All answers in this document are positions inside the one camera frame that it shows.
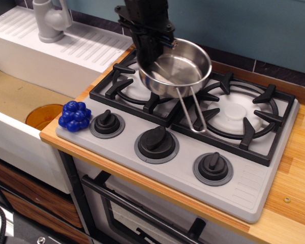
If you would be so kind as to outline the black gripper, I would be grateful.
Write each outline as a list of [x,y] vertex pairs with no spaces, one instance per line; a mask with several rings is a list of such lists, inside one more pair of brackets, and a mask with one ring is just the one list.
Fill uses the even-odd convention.
[[125,1],[125,5],[114,10],[119,24],[135,33],[132,38],[141,69],[148,68],[163,54],[164,47],[159,41],[173,43],[175,27],[168,17],[167,1]]

